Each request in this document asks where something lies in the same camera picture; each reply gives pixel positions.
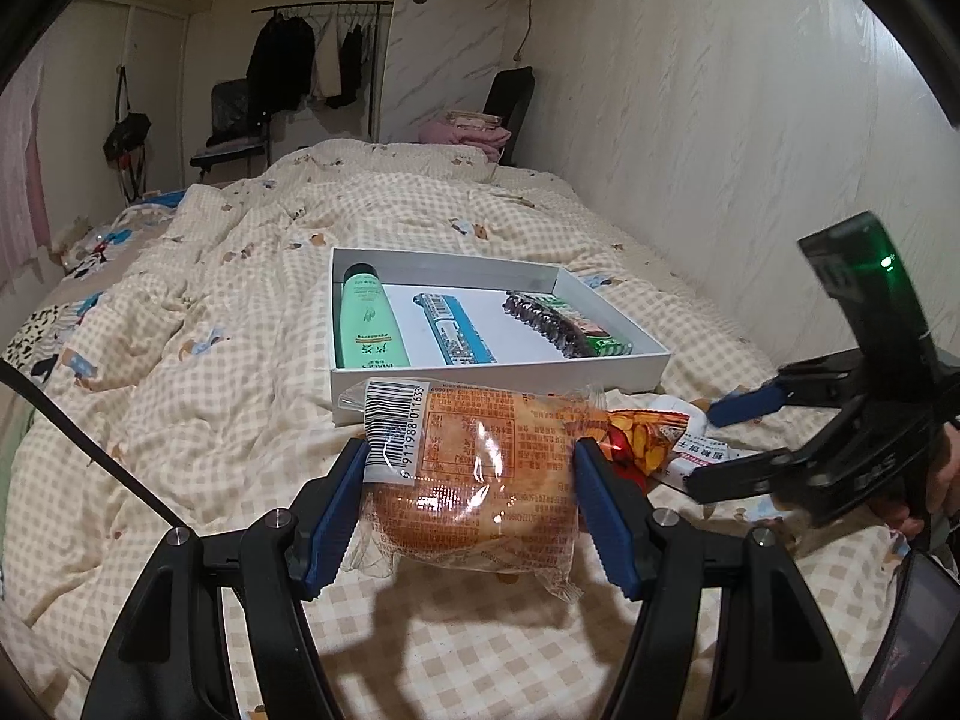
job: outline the barcode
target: barcode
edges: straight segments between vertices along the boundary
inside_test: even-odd
[[[363,422],[370,454],[364,482],[414,484],[429,389],[429,382],[409,379],[368,382]]]

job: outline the wire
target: wire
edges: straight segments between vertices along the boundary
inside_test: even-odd
[[[0,384],[5,384],[18,395],[22,395],[28,403],[35,406],[45,418],[49,419],[59,432],[68,437],[71,442],[74,442],[74,445],[83,454],[163,517],[170,523],[170,527],[186,527],[186,523],[170,511],[169,507],[160,498],[147,490],[136,476],[133,476],[130,471],[127,471],[96,445],[93,439],[77,427],[73,420],[60,410],[56,403],[49,399],[36,384],[2,358],[0,358]]]
[[[527,45],[527,38],[530,37],[530,30],[534,25],[534,0],[527,1],[527,33],[523,36],[523,42],[520,43],[520,47],[517,49],[517,53],[514,54],[514,61],[520,62],[523,60],[523,47]]]

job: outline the green bottle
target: green bottle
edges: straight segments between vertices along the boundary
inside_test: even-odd
[[[410,367],[387,293],[366,263],[351,265],[344,274],[339,342],[345,368]]]

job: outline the blue gripper pad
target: blue gripper pad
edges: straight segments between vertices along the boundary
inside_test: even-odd
[[[577,506],[587,520],[607,581],[616,584],[631,601],[640,600],[640,576],[634,565],[630,528],[613,503],[584,442],[577,442],[573,450],[573,476]]]
[[[370,447],[363,442],[346,469],[338,469],[341,462],[338,460],[330,469],[330,474],[323,479],[325,483],[336,485],[336,488],[310,542],[311,560],[304,586],[311,598],[320,595],[320,591],[337,578],[360,512],[360,494],[363,491],[363,472],[368,453]]]
[[[778,412],[786,405],[786,392],[776,384],[765,384],[750,392],[736,392],[713,403],[707,419],[714,427],[736,425],[758,416]]]

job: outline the black chair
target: black chair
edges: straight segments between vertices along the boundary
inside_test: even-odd
[[[514,166],[514,147],[534,95],[535,83],[532,67],[501,70],[493,79],[483,112],[501,117],[503,127],[510,130],[510,140],[500,156],[501,165]]]
[[[251,131],[247,122],[247,80],[237,79],[215,84],[210,91],[212,134],[190,158],[190,167],[200,168],[200,181],[214,165],[246,159],[247,175],[251,177],[251,159],[267,157],[270,165],[270,124]]]

